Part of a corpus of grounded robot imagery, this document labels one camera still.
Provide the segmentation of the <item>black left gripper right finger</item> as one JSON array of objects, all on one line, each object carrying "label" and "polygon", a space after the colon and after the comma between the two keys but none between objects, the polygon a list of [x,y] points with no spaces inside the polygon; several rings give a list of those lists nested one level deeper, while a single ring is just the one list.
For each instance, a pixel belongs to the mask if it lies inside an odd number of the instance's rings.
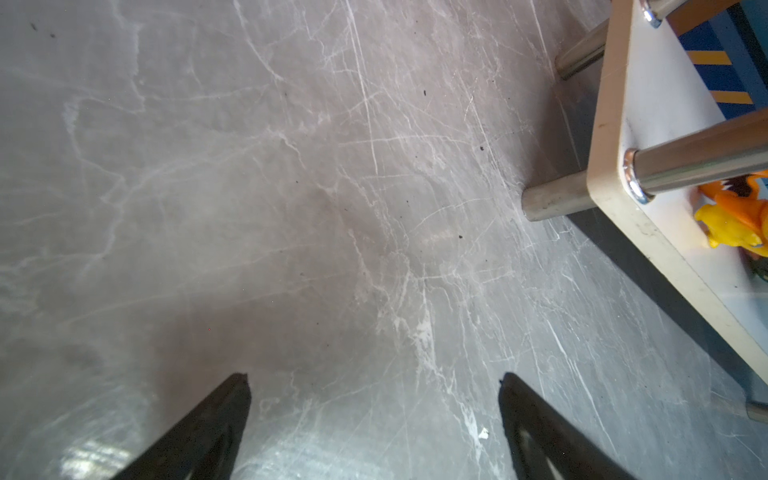
[{"label": "black left gripper right finger", "polygon": [[632,477],[518,375],[500,380],[498,403],[519,479]]}]

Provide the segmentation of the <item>pink green monster figure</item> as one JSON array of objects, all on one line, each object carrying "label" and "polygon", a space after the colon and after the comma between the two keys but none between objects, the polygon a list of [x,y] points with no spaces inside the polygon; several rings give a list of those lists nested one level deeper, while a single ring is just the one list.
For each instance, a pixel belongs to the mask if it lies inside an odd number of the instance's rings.
[{"label": "pink green monster figure", "polygon": [[763,280],[768,282],[768,258],[767,257],[755,257],[749,260],[749,265],[752,273]]}]

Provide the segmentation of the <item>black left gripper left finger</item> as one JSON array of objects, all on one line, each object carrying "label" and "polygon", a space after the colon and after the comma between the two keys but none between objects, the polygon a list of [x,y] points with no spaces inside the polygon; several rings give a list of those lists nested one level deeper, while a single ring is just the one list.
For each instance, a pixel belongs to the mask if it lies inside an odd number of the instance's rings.
[{"label": "black left gripper left finger", "polygon": [[228,479],[252,401],[248,376],[234,373],[178,421],[117,479]]}]

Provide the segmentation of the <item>orange yellow dragon figure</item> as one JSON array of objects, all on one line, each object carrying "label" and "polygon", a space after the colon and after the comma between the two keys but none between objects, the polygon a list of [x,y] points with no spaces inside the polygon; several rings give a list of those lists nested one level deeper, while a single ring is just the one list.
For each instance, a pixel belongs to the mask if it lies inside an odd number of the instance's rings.
[{"label": "orange yellow dragon figure", "polygon": [[763,170],[698,187],[710,203],[702,205],[694,219],[706,226],[711,248],[723,244],[767,257],[767,199],[759,197],[766,179]]}]

